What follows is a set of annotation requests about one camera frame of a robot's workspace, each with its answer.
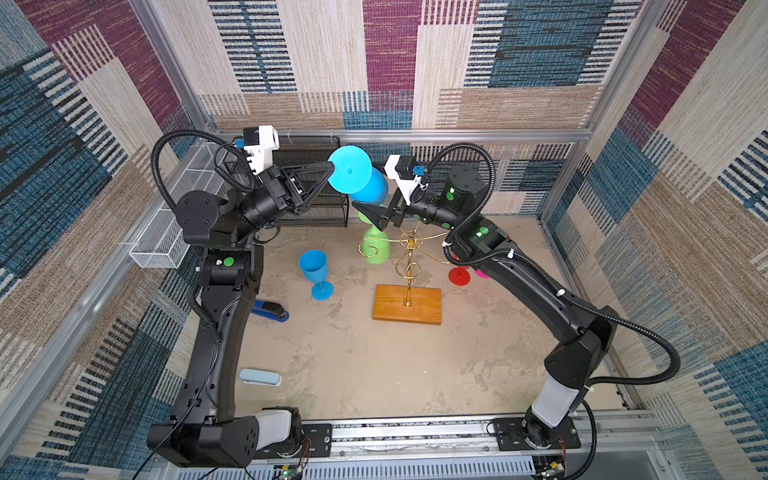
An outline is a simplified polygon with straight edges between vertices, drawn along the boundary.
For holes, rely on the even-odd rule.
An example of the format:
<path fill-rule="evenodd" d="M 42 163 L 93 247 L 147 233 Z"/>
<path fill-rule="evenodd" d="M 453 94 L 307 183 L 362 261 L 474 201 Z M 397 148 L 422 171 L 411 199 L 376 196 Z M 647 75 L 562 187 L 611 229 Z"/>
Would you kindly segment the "blue plastic wine glass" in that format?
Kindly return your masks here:
<path fill-rule="evenodd" d="M 386 200 L 389 192 L 387 180 L 373 166 L 363 149 L 342 146 L 330 155 L 328 161 L 334 166 L 329 178 L 334 190 L 356 202 L 379 205 Z"/>
<path fill-rule="evenodd" d="M 299 258 L 299 268 L 304 277 L 313 284 L 311 295 L 317 301 L 326 301 L 334 293 L 334 286 L 328 281 L 329 264 L 327 255 L 320 250 L 310 250 Z"/>

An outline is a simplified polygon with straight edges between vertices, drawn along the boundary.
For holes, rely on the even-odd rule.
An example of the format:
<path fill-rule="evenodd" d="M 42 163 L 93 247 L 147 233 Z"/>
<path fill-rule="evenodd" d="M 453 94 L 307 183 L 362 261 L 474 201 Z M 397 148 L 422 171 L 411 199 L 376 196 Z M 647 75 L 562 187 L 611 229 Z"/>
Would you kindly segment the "blue plastic wine glass front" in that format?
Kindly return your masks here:
<path fill-rule="evenodd" d="M 334 293 L 334 286 L 328 281 L 329 264 L 327 255 L 320 250 L 310 250 L 299 258 L 299 268 L 304 277 L 313 284 L 311 295 L 317 301 L 326 301 Z"/>

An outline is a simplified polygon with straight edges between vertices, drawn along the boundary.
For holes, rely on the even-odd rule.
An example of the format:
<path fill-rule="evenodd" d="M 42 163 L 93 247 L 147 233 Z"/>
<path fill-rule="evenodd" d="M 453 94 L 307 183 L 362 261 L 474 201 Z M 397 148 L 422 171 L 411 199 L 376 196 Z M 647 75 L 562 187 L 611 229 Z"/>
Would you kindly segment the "red plastic wine glass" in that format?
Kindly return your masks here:
<path fill-rule="evenodd" d="M 469 269 L 469 266 L 454 265 L 448 274 L 449 281 L 458 287 L 467 286 L 471 282 Z"/>

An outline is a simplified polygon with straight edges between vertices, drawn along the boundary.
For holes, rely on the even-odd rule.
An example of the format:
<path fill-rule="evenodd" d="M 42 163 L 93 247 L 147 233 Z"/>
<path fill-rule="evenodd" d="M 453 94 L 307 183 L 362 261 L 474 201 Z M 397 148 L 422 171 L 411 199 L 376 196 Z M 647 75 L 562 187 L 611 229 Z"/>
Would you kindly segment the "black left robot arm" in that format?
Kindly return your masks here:
<path fill-rule="evenodd" d="M 152 453 L 178 467 L 246 468 L 263 450 L 292 457 L 305 449 L 297 408 L 238 417 L 234 388 L 263 277 L 258 234 L 287 214 L 308 211 L 333 171 L 330 162 L 272 166 L 252 178 L 246 193 L 193 190 L 173 207 L 184 240 L 201 252 L 197 280 L 186 294 L 199 327 L 172 412 L 149 429 Z"/>

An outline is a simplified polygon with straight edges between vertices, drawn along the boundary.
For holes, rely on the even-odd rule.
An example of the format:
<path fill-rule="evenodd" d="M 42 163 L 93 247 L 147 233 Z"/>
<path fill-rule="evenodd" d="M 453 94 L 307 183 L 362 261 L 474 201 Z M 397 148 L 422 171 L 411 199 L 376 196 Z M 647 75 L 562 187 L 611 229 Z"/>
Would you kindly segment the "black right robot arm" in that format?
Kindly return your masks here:
<path fill-rule="evenodd" d="M 496 281 L 517 297 L 550 330 L 557 341 L 546 356 L 545 383 L 525 413 L 518 432 L 528 445 L 545 449 L 563 438 L 568 415 L 586 396 L 591 376 L 613 340 L 616 326 L 609 308 L 581 305 L 510 236 L 481 215 L 492 181 L 468 167 L 454 166 L 440 194 L 429 192 L 423 177 L 410 167 L 397 167 L 398 185 L 391 198 L 355 200 L 354 207 L 380 230 L 406 218 L 447 230 L 446 257 Z"/>

